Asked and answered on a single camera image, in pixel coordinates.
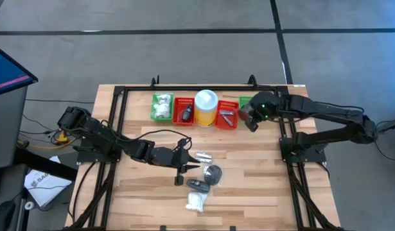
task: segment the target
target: black computer mouse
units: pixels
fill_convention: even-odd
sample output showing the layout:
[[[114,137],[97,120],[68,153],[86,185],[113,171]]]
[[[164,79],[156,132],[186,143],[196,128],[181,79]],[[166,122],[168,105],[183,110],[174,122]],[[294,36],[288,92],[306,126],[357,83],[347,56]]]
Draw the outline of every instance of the black computer mouse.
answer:
[[[7,230],[12,221],[15,212],[16,204],[13,200],[5,201],[0,204],[0,230]]]
[[[217,165],[209,166],[204,171],[204,181],[209,185],[216,185],[222,177],[222,169]]]

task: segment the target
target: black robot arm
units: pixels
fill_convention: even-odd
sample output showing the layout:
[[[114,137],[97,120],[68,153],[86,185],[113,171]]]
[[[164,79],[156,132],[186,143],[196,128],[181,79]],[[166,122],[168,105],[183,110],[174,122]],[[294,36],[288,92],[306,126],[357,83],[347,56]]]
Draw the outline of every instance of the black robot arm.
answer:
[[[165,147],[155,148],[153,141],[143,139],[129,139],[115,132],[106,121],[99,121],[91,117],[88,110],[79,107],[68,107],[57,125],[59,128],[82,136],[91,145],[91,152],[111,155],[113,151],[123,150],[132,160],[153,166],[172,167],[177,169],[175,185],[183,184],[182,173],[199,166],[187,165],[188,162],[200,163],[191,157],[184,148],[191,141],[191,137],[181,139],[175,149]],[[87,147],[75,146],[76,151],[87,151]]]
[[[339,141],[352,141],[369,144],[377,139],[376,125],[362,110],[349,110],[329,103],[312,101],[298,95],[277,96],[269,92],[257,93],[239,110],[239,116],[250,131],[255,132],[258,123],[287,118],[300,121],[309,117],[344,124],[345,127],[307,134],[296,132],[291,140],[291,149],[305,150],[315,144],[327,144]]]

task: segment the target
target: computer screen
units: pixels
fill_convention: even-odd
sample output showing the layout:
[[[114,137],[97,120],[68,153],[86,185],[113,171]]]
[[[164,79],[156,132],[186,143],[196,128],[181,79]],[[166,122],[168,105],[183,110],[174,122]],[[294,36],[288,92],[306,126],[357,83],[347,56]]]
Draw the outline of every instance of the computer screen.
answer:
[[[37,78],[0,49],[0,94],[37,82]]]

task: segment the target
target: red basket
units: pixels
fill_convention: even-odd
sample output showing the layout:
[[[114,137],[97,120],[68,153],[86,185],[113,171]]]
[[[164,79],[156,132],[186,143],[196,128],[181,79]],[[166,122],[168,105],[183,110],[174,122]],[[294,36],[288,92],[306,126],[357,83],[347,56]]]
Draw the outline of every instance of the red basket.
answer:
[[[234,112],[233,115],[226,115],[231,122],[233,122],[233,126],[230,126],[226,120],[220,115],[220,110],[228,110]],[[238,124],[238,102],[230,102],[230,101],[218,101],[217,112],[216,112],[216,122],[215,126],[221,129],[235,129]]]
[[[183,122],[182,116],[184,110],[188,105],[193,105],[191,111],[191,119],[189,122]],[[173,124],[178,125],[193,125],[195,122],[195,99],[194,98],[174,98],[174,108],[173,108]]]

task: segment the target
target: yellow container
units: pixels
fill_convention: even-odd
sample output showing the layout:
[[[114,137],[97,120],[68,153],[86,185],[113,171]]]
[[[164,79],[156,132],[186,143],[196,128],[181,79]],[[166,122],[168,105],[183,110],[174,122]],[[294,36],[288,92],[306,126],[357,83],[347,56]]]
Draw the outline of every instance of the yellow container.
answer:
[[[218,97],[211,90],[201,90],[195,97],[195,120],[203,127],[211,126],[216,119]]]

